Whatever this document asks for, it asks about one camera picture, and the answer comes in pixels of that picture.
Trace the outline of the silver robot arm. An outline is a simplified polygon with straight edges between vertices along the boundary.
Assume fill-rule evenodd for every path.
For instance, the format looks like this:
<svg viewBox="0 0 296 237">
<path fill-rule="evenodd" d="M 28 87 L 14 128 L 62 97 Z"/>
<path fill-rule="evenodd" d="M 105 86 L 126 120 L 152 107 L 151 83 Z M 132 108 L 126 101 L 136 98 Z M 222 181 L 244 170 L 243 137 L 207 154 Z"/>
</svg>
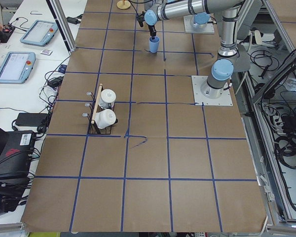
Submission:
<svg viewBox="0 0 296 237">
<path fill-rule="evenodd" d="M 201 93 L 210 99 L 219 98 L 224 85 L 234 72 L 242 72 L 248 65 L 245 53 L 237 46 L 237 35 L 253 1 L 251 0 L 143 0 L 144 12 L 138 22 L 146 22 L 152 38 L 156 36 L 158 21 L 184 17 L 188 33 L 209 34 L 211 15 L 221 27 L 218 58 L 212 65 L 211 73 L 201 84 Z"/>
</svg>

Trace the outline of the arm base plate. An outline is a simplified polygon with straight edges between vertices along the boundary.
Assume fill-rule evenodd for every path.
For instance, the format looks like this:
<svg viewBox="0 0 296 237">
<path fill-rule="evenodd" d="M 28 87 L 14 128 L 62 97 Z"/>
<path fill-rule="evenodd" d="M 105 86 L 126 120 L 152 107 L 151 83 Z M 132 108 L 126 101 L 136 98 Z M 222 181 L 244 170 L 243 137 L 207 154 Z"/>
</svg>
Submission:
<svg viewBox="0 0 296 237">
<path fill-rule="evenodd" d="M 205 24 L 194 23 L 193 16 L 184 16 L 185 32 L 191 34 L 214 34 L 214 25 L 211 22 L 211 18 Z"/>
<path fill-rule="evenodd" d="M 194 103 L 198 106 L 233 106 L 228 84 L 213 89 L 207 84 L 207 76 L 191 76 Z"/>
</svg>

